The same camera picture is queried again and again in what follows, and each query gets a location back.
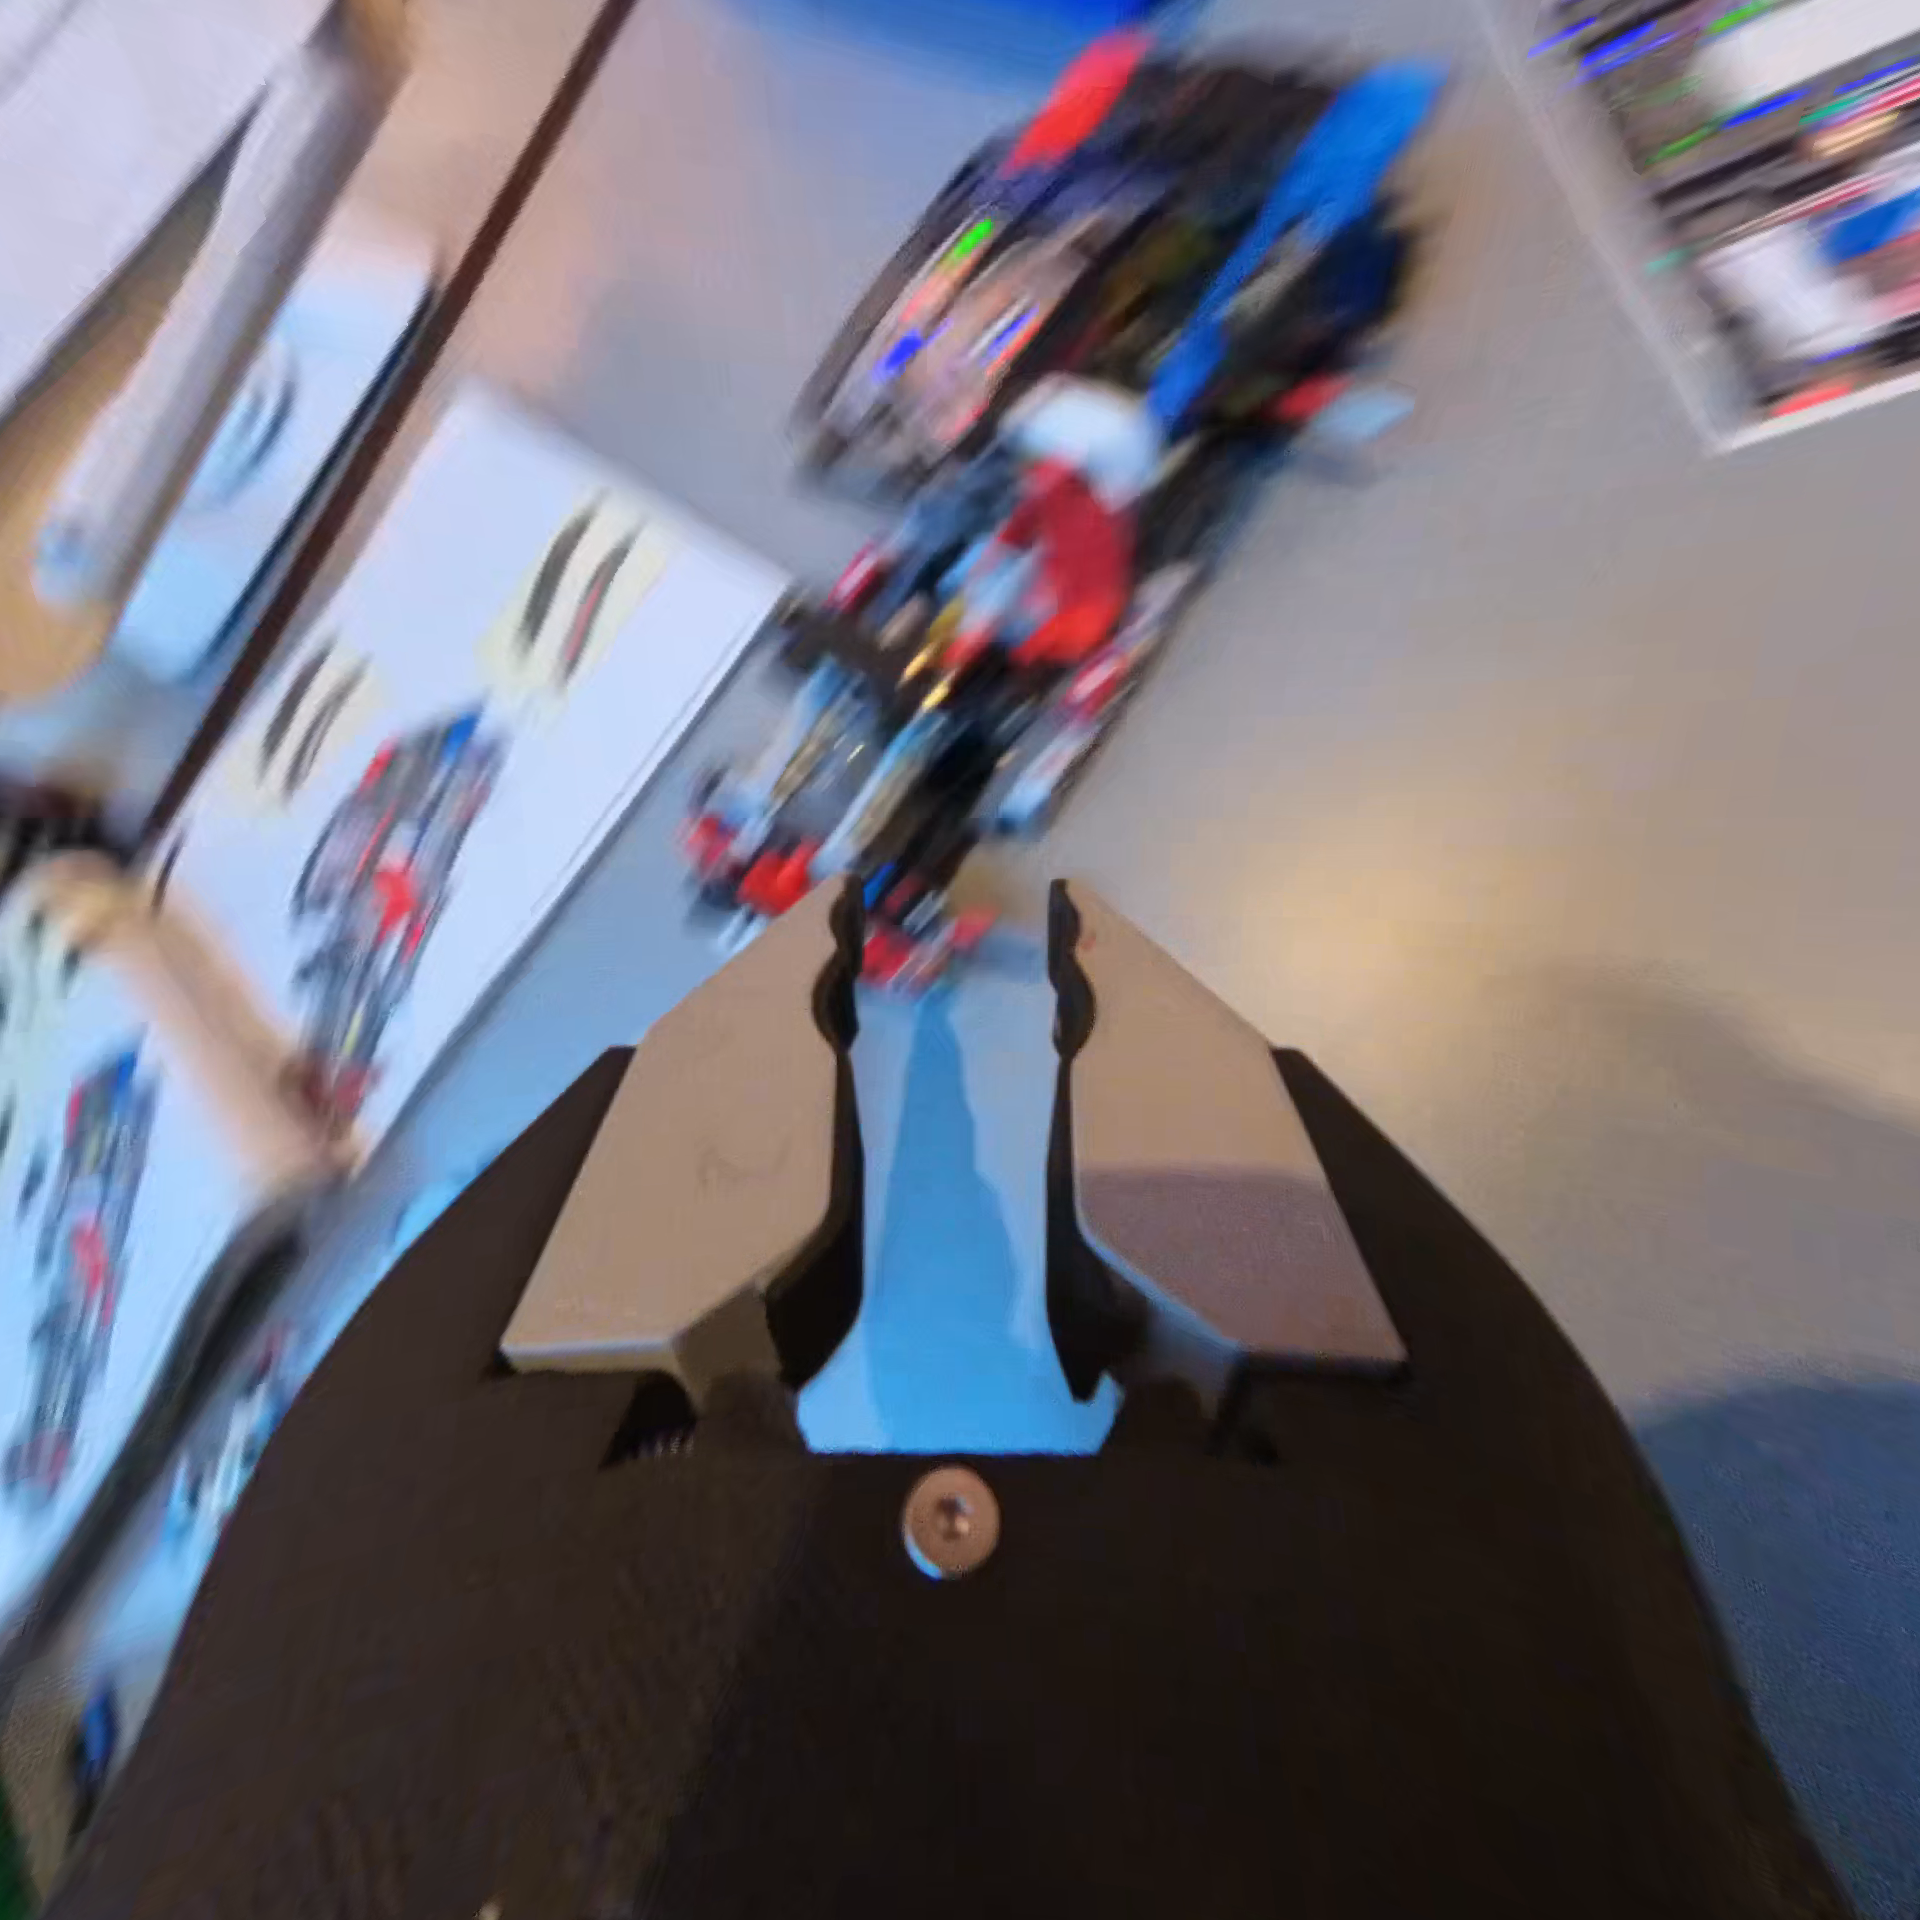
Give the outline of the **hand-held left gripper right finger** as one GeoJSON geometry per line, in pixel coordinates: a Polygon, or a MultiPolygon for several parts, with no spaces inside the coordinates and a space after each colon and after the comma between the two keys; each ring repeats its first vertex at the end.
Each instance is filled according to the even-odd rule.
{"type": "Polygon", "coordinates": [[[1070,1392],[1401,1376],[1264,1033],[1080,879],[1048,885],[1047,977],[1047,1330],[1070,1392]]]}

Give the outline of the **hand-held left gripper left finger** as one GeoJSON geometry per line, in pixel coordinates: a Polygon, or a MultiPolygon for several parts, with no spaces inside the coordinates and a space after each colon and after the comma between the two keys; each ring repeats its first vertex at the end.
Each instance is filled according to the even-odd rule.
{"type": "Polygon", "coordinates": [[[501,1336],[518,1373],[801,1386],[862,1295],[862,905],[828,879],[631,1050],[501,1336]]]}

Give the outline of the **toy brick car model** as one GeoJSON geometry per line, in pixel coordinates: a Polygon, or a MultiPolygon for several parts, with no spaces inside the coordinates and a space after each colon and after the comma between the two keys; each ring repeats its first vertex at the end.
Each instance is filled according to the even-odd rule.
{"type": "Polygon", "coordinates": [[[1261,481],[1401,419],[1376,379],[1446,69],[1095,39],[976,149],[797,400],[800,465],[884,522],[772,611],[788,697],[688,792],[688,919],[746,943],[850,879],[863,975],[922,991],[1152,673],[1261,481]]]}

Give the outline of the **open instruction booklet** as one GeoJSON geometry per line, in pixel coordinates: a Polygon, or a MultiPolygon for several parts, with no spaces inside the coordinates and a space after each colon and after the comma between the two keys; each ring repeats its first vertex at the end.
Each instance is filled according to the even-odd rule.
{"type": "Polygon", "coordinates": [[[782,589],[461,391],[172,833],[10,877],[6,1638],[222,1295],[393,1126],[782,589]]]}

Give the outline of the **holographic sticker sheet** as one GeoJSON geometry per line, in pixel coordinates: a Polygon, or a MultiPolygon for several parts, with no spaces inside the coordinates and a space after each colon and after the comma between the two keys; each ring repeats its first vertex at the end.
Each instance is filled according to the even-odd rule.
{"type": "Polygon", "coordinates": [[[1710,447],[1916,392],[1916,1],[1476,13],[1710,447]]]}

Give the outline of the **printed instruction paper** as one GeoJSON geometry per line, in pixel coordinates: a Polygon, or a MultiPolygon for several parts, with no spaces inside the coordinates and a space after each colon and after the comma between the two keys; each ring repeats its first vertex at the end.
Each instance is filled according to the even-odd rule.
{"type": "Polygon", "coordinates": [[[4,410],[326,10],[1,5],[4,410]]]}

